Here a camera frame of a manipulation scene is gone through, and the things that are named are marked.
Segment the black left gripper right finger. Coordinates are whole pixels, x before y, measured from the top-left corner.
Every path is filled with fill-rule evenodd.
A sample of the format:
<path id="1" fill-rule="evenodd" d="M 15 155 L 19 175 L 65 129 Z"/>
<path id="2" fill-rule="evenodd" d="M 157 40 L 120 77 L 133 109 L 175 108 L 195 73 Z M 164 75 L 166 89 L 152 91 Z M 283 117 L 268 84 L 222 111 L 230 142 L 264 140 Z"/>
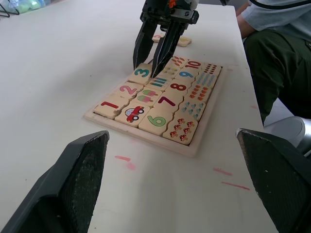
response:
<path id="1" fill-rule="evenodd" d="M 238 129 L 258 197 L 280 233 L 311 231 L 311 161 L 286 139 Z"/>

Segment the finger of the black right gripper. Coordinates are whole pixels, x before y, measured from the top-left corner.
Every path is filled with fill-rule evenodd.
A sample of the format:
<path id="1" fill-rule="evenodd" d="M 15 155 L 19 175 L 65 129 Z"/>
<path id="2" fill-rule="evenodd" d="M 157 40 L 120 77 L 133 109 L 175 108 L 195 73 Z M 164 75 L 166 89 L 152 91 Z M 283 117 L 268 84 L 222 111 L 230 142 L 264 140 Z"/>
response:
<path id="1" fill-rule="evenodd" d="M 141 63 L 144 63 L 148 58 L 151 48 L 153 46 L 153 36 L 157 24 L 153 19 L 146 19 L 135 41 L 133 53 L 133 67 L 136 69 Z"/>
<path id="2" fill-rule="evenodd" d="M 154 53 L 152 64 L 152 78 L 156 77 L 172 58 L 180 36 L 185 30 L 186 24 L 171 21 L 169 27 L 158 43 Z"/>

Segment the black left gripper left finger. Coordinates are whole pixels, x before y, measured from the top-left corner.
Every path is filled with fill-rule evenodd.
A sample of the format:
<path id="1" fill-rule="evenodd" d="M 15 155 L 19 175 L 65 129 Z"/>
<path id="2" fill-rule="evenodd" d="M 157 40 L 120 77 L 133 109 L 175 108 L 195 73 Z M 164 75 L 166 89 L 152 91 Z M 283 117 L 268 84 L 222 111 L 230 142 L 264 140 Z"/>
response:
<path id="1" fill-rule="evenodd" d="M 86 233 L 100 192 L 108 131 L 70 142 L 39 177 L 4 233 Z"/>

